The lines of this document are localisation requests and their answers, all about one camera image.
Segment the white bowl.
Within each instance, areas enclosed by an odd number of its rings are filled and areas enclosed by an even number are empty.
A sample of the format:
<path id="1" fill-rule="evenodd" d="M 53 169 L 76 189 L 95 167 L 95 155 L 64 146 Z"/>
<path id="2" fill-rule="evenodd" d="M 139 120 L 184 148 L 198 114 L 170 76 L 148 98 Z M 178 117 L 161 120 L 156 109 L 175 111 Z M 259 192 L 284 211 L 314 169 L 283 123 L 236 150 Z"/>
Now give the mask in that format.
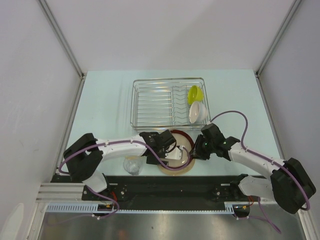
<path id="1" fill-rule="evenodd" d="M 189 122 L 191 124 L 200 124 L 208 116 L 208 110 L 200 101 L 194 101 L 189 109 Z"/>

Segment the yellow-green bowl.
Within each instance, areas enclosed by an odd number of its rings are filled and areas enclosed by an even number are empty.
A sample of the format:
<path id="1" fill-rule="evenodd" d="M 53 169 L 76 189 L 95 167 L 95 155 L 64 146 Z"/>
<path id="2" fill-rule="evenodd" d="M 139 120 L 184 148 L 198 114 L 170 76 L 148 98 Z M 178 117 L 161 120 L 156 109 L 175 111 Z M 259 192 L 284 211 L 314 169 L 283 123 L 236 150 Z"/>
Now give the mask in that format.
<path id="1" fill-rule="evenodd" d="M 187 94 L 187 103 L 192 105 L 194 102 L 201 102 L 204 99 L 204 94 L 202 89 L 197 86 L 193 85 Z"/>

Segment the beige bird pattern plate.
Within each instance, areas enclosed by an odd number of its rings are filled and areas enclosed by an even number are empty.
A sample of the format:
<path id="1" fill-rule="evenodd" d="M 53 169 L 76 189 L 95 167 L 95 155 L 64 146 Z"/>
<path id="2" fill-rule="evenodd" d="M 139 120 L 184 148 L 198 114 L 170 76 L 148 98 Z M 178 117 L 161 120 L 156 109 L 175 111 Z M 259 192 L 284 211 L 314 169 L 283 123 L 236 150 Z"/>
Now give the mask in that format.
<path id="1" fill-rule="evenodd" d="M 182 167 L 186 162 L 187 162 L 187 157 L 183 156 L 182 159 L 167 159 L 168 163 L 167 166 L 169 168 L 173 168 L 175 170 L 169 170 L 164 168 L 161 164 L 158 165 L 158 169 L 163 172 L 165 175 L 168 176 L 181 176 L 183 174 L 186 174 L 187 172 L 189 172 L 193 166 L 195 165 L 196 160 L 191 158 L 191 160 L 188 162 L 188 165 L 185 166 L 183 169 L 180 170 L 176 170 L 180 167 Z"/>

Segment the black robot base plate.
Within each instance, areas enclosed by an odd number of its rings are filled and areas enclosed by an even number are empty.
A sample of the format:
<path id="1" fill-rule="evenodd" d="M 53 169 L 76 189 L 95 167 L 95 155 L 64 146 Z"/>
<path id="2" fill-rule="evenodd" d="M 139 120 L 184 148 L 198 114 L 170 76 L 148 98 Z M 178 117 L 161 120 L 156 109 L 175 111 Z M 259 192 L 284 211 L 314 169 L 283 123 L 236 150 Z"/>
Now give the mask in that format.
<path id="1" fill-rule="evenodd" d="M 216 211 L 226 202 L 257 202 L 256 193 L 242 193 L 240 176 L 107 176 L 107 189 L 97 196 L 70 177 L 55 175 L 51 183 L 80 187 L 80 200 L 100 202 L 99 211 L 110 210 L 111 198 L 128 211 Z"/>

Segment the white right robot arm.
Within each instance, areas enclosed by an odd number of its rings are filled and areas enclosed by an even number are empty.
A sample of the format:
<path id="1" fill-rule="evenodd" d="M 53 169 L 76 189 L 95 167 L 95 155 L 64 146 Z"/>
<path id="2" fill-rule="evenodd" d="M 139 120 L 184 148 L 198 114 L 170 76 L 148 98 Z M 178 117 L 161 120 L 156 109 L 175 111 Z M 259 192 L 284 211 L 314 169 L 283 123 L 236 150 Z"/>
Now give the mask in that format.
<path id="1" fill-rule="evenodd" d="M 262 175 L 262 178 L 241 174 L 230 188 L 231 196 L 242 201 L 256 196 L 275 201 L 283 210 L 295 214 L 310 208 L 309 199 L 316 193 L 302 164 L 295 158 L 269 158 L 248 148 L 239 139 L 224 137 L 217 125 L 210 123 L 201 129 L 191 156 L 208 160 L 212 154 L 230 162 L 244 165 Z"/>

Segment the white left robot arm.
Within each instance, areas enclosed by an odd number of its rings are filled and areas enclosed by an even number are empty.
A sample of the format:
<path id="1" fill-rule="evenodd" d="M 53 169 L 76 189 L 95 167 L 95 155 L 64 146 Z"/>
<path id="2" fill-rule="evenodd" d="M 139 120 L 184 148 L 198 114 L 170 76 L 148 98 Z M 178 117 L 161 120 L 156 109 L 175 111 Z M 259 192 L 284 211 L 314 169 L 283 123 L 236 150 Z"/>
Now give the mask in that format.
<path id="1" fill-rule="evenodd" d="M 180 159 L 182 151 L 170 130 L 141 132 L 113 140 L 99 140 L 92 133 L 86 133 L 64 151 L 58 171 L 68 174 L 73 182 L 84 183 L 98 199 L 105 200 L 111 188 L 98 166 L 103 161 L 126 156 L 146 156 L 166 167 L 169 159 Z"/>

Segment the metal wire dish rack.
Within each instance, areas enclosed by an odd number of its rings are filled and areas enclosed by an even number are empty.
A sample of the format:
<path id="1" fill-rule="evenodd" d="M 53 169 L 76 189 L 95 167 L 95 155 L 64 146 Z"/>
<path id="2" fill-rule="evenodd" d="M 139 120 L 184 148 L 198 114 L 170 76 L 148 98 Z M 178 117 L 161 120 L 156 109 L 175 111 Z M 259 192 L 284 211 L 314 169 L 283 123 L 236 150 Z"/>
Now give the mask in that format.
<path id="1" fill-rule="evenodd" d="M 207 115 L 200 122 L 190 123 L 191 105 L 188 93 L 193 87 L 203 93 Z M 131 92 L 130 124 L 138 132 L 201 129 L 211 118 L 202 77 L 137 79 Z"/>

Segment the dark red rimmed plate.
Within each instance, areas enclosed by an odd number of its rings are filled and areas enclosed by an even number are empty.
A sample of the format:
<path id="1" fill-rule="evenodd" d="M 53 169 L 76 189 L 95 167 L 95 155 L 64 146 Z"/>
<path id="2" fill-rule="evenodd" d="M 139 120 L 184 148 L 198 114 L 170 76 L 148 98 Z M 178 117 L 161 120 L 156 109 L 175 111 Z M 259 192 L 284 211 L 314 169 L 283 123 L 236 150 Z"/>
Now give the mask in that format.
<path id="1" fill-rule="evenodd" d="M 171 130 L 171 133 L 172 133 L 173 137 L 176 139 L 176 147 L 177 146 L 184 146 L 184 154 L 186 154 L 186 157 L 187 157 L 187 161 L 184 165 L 186 165 L 189 160 L 188 153 L 192 150 L 192 148 L 194 146 L 194 142 L 191 139 L 191 137 L 187 133 L 185 133 L 184 131 Z M 170 151 L 167 150 L 167 152 L 171 152 L 174 148 L 175 147 L 171 146 Z M 168 166 L 168 160 L 165 160 L 163 158 L 162 161 L 166 162 L 166 165 Z"/>

